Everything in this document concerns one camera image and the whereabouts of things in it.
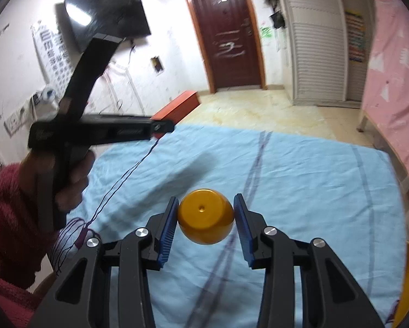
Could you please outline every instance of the yellow ball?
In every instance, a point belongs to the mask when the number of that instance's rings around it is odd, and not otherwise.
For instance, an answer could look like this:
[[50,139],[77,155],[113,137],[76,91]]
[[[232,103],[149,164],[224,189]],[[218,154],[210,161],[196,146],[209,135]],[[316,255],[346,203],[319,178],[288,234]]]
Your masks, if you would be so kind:
[[215,244],[230,233],[234,213],[230,202],[218,191],[199,189],[182,200],[177,214],[180,229],[198,244]]

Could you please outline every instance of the orange box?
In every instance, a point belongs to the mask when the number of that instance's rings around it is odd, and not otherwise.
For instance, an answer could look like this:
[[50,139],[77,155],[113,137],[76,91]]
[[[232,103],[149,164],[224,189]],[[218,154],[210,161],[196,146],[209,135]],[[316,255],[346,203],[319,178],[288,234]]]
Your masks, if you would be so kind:
[[[169,104],[157,112],[151,119],[154,120],[171,120],[176,125],[188,114],[192,112],[198,105],[198,95],[196,91],[184,91]],[[157,139],[162,138],[163,134],[157,133]]]

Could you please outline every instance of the beige floor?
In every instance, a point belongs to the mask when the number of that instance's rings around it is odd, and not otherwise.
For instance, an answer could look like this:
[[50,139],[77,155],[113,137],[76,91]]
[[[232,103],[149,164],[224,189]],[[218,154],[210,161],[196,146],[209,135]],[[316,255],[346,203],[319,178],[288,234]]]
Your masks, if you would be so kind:
[[300,134],[372,147],[356,131],[356,109],[291,106],[283,90],[224,91],[200,96],[200,101],[183,123]]

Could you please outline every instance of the white louvered wardrobe door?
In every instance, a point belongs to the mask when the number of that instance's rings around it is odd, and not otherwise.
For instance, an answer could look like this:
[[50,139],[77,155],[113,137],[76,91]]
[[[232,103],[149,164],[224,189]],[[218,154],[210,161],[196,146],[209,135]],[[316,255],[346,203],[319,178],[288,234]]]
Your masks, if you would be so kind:
[[345,100],[348,47],[341,0],[286,0],[295,98]]

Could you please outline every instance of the wooden bed frame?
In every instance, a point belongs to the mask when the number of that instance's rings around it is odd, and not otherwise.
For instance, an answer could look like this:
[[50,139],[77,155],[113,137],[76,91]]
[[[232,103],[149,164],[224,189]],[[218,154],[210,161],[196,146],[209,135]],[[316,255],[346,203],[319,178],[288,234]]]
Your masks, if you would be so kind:
[[406,234],[407,240],[409,241],[409,175],[406,171],[406,167],[388,139],[382,134],[382,131],[376,127],[376,124],[370,119],[370,116],[362,109],[360,111],[359,121],[357,130],[359,132],[365,132],[366,135],[371,138],[375,148],[387,152],[391,158],[402,193],[403,206],[405,209]]

